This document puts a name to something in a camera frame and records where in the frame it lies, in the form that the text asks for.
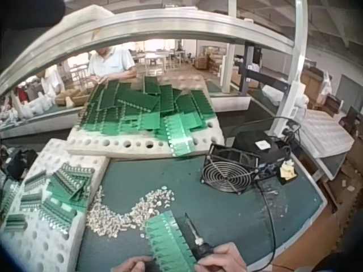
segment foam holder with holes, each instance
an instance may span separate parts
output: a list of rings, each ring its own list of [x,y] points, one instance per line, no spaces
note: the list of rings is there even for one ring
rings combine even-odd
[[[155,84],[156,81],[153,79],[151,85]],[[168,134],[162,116],[178,112],[184,114],[182,115],[183,125],[191,132],[194,144],[191,154],[208,152],[212,142],[224,144],[218,118],[212,114],[204,114],[209,106],[213,110],[213,106],[202,76],[195,74],[179,75],[170,72],[167,77],[158,76],[158,84],[165,86],[161,87],[161,93],[163,91],[167,92],[167,94],[153,94],[162,98],[160,102],[156,102],[157,107],[162,107],[162,111],[158,109],[155,112],[155,106],[150,109],[151,112],[147,112],[133,108],[132,103],[123,106],[119,105],[119,116],[124,118],[125,122],[120,121],[119,128],[122,128],[122,132],[119,132],[118,135],[114,135],[114,133],[106,135],[97,130],[98,126],[95,120],[98,117],[96,117],[97,113],[94,111],[95,116],[92,114],[89,116],[90,123],[72,128],[67,139],[67,151],[74,155],[101,155],[123,159],[172,157],[173,150],[169,146]],[[200,99],[202,103],[196,104],[194,97],[191,95],[192,90],[202,90],[205,97],[203,101]],[[178,98],[183,95],[187,95],[187,97],[183,97],[177,103]],[[174,109],[171,106],[171,100],[174,102]]]
[[[51,192],[47,191],[49,176],[58,170],[64,163],[71,167],[93,168],[94,174],[90,182],[90,198],[92,201],[107,168],[109,159],[105,156],[75,156],[65,150],[66,142],[59,139],[51,139],[43,148],[30,168],[24,181],[42,171],[46,171],[46,183],[40,183],[37,187],[24,191],[23,182],[10,207],[9,215],[23,214],[27,222],[24,232],[4,232],[4,226],[0,229],[2,246],[20,266],[23,271],[42,272],[74,272],[77,264],[79,247],[81,246],[83,231],[85,230],[86,214],[77,211],[67,234],[53,229],[47,221],[39,218],[39,211],[20,211],[20,201],[24,195],[42,192],[42,199],[49,199],[58,204],[62,209],[75,213],[70,206],[56,201]]]

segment aluminum rail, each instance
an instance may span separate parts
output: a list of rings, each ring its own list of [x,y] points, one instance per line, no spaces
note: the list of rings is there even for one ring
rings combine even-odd
[[[71,31],[54,33],[47,42],[17,58],[0,75],[0,96],[27,76],[69,55],[147,39],[203,39],[230,44],[249,41],[286,54],[293,54],[294,49],[294,42],[276,32],[222,14],[177,9],[132,11],[75,25]]]

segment fan grille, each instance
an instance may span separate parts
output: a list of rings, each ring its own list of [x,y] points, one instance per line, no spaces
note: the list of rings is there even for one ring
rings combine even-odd
[[[251,183],[251,173],[241,165],[215,161],[204,167],[202,177],[208,185],[217,190],[240,193]]]

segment white foam tray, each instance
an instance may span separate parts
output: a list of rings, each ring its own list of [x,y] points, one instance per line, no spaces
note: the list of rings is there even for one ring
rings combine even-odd
[[[65,141],[51,139],[44,147],[29,170],[26,179],[47,170],[47,174],[56,171],[63,163],[71,166],[92,167],[95,169],[91,181],[91,198],[95,195],[107,168],[109,159],[105,156],[74,156],[65,151]],[[10,207],[8,214],[25,214],[28,227],[24,232],[3,232],[1,243],[14,261],[27,272],[74,272],[85,230],[86,214],[77,212],[68,235],[49,228],[46,221],[39,219],[39,212],[19,211],[20,199],[24,194],[42,191],[43,200],[50,197],[46,191],[47,184],[24,193],[24,182]]]
[[[187,93],[189,90],[203,90],[212,105],[202,76],[178,74],[168,73],[165,76],[159,76],[160,85],[172,84],[173,88],[181,89],[183,93]],[[192,133],[195,152],[191,154],[206,153],[212,142],[224,144],[218,118],[208,120],[207,124],[207,129]],[[141,131],[127,135],[107,136],[99,132],[86,131],[77,126],[72,128],[67,138],[66,150],[75,155],[102,155],[121,159],[172,157],[168,143],[154,138],[153,132]]]

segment person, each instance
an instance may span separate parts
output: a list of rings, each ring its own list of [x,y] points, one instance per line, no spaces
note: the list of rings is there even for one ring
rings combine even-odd
[[[234,243],[220,245],[213,249],[213,253],[198,261],[195,265],[196,272],[213,272],[216,267],[220,267],[219,272],[247,272],[246,263]],[[111,272],[144,272],[145,262],[151,260],[148,256],[130,258],[114,267]]]
[[[64,83],[59,75],[57,65],[53,65],[39,73],[36,76],[40,79],[43,91],[46,95],[53,97],[65,90]]]
[[[136,77],[135,62],[129,52],[119,46],[96,50],[88,65],[90,79],[97,84]]]

